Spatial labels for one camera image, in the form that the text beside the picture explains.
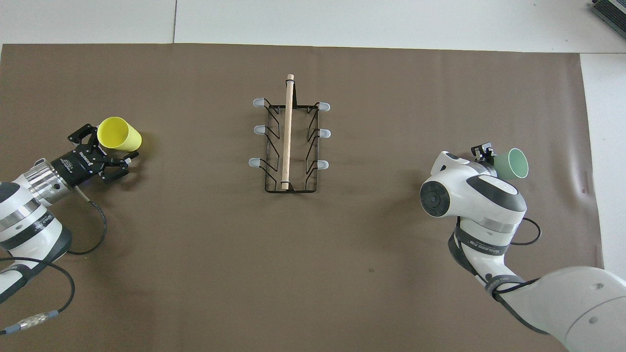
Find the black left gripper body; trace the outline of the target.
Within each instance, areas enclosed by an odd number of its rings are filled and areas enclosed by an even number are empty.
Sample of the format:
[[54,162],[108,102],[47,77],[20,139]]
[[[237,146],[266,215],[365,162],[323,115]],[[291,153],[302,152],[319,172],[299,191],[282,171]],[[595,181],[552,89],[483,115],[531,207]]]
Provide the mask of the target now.
[[74,187],[101,173],[104,164],[94,159],[105,156],[106,153],[100,147],[76,147],[71,152],[52,160],[51,166],[67,187]]

